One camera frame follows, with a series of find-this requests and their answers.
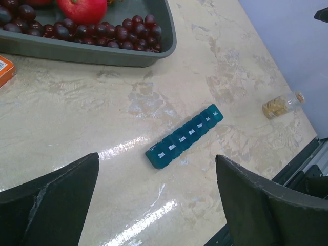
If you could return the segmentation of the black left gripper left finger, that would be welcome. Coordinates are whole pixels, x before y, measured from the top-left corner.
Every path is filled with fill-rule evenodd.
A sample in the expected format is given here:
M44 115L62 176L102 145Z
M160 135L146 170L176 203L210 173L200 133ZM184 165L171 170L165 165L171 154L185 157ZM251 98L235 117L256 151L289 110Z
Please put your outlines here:
M88 154L1 192L1 245L78 245L99 172Z

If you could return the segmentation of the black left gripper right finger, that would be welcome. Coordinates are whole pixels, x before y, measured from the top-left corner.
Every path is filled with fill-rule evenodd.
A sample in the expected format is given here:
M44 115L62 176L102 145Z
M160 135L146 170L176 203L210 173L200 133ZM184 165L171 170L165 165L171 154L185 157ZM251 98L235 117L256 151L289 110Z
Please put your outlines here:
M327 177L293 190L216 156L220 198L233 245L327 245Z

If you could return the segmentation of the teal weekly pill organizer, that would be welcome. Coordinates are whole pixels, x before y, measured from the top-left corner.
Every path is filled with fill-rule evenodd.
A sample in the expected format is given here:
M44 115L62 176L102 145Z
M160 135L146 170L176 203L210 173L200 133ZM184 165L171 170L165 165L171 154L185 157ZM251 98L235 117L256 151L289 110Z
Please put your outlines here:
M180 128L150 147L145 155L154 168L163 169L222 120L222 113L215 104L211 104Z

